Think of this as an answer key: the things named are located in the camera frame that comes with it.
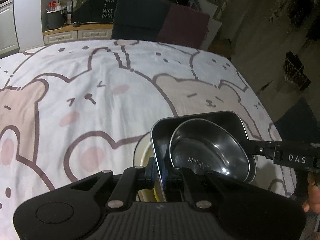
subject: pan rim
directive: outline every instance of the pan rim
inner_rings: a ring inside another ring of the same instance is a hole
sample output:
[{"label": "pan rim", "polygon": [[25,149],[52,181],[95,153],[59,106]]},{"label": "pan rim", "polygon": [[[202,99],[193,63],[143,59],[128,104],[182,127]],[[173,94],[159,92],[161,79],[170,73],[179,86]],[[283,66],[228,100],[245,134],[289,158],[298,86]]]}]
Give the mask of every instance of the pan rim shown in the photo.
[{"label": "pan rim", "polygon": [[172,145],[172,140],[173,140],[173,137],[174,135],[176,134],[176,132],[178,131],[178,129],[180,129],[181,126],[183,126],[185,123],[187,122],[192,122],[192,121],[195,121],[195,120],[201,120],[201,121],[205,121],[205,122],[208,122],[210,124],[213,124],[214,126],[222,129],[223,131],[225,131],[234,141],[235,143],[240,147],[241,151],[243,152],[243,154],[245,155],[245,158],[247,159],[247,163],[248,163],[248,172],[247,172],[247,176],[245,177],[245,179],[243,180],[243,182],[245,182],[248,177],[249,177],[249,174],[250,174],[250,161],[249,161],[249,158],[247,156],[247,154],[245,153],[245,151],[243,150],[243,148],[241,147],[240,143],[234,138],[234,136],[232,136],[227,130],[225,130],[224,128],[222,128],[221,126],[217,125],[216,123],[214,122],[211,122],[211,121],[208,121],[206,119],[203,119],[203,118],[192,118],[192,119],[189,119],[189,120],[186,120],[184,122],[182,122],[181,124],[179,124],[177,126],[177,128],[173,131],[172,135],[171,135],[171,138],[170,138],[170,142],[169,142],[169,158],[170,158],[170,162],[171,162],[171,165],[173,167],[175,167],[175,165],[173,164],[173,161],[172,161],[172,157],[171,157],[171,145]]}]

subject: drawer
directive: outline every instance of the drawer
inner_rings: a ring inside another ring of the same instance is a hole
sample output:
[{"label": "drawer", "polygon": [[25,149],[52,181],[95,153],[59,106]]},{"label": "drawer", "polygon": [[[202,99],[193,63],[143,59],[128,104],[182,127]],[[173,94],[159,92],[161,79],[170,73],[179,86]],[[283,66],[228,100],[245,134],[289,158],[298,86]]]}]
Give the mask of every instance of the drawer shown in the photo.
[{"label": "drawer", "polygon": [[62,41],[76,41],[78,38],[77,31],[55,33],[43,36],[44,44],[52,44]]},{"label": "drawer", "polygon": [[81,30],[78,31],[78,39],[79,40],[87,40],[87,39],[110,39],[111,38],[112,29],[105,30]]}]

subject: maroon fabric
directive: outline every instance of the maroon fabric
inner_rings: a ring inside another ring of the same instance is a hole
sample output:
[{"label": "maroon fabric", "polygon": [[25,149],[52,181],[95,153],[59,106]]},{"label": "maroon fabric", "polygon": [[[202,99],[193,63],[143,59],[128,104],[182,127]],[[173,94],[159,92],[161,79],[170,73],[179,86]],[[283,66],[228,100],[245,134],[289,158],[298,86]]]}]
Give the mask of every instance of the maroon fabric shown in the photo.
[{"label": "maroon fabric", "polygon": [[209,15],[172,3],[157,41],[198,49],[207,34],[208,22]]}]

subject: human hand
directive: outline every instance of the human hand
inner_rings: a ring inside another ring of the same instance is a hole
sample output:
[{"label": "human hand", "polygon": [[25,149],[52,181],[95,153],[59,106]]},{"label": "human hand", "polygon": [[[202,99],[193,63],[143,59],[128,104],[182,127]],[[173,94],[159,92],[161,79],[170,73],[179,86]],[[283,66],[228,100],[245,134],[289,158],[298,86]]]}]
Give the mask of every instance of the human hand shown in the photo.
[{"label": "human hand", "polygon": [[309,199],[303,203],[302,208],[305,212],[311,209],[314,213],[320,214],[320,189],[318,189],[315,176],[311,172],[308,173],[308,183]]}]

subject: cartoon bear tablecloth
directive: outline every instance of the cartoon bear tablecloth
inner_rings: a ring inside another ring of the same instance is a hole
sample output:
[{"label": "cartoon bear tablecloth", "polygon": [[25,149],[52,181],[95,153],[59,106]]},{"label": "cartoon bear tablecloth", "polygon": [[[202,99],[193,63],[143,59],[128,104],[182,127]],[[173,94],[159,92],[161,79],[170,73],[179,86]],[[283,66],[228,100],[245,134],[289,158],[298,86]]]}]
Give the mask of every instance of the cartoon bear tablecloth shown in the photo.
[{"label": "cartoon bear tablecloth", "polygon": [[[132,165],[159,119],[231,110],[250,139],[280,139],[224,57],[145,41],[76,41],[0,60],[0,240],[18,239],[23,201],[101,170]],[[253,182],[290,196],[292,169],[256,157]]]}]

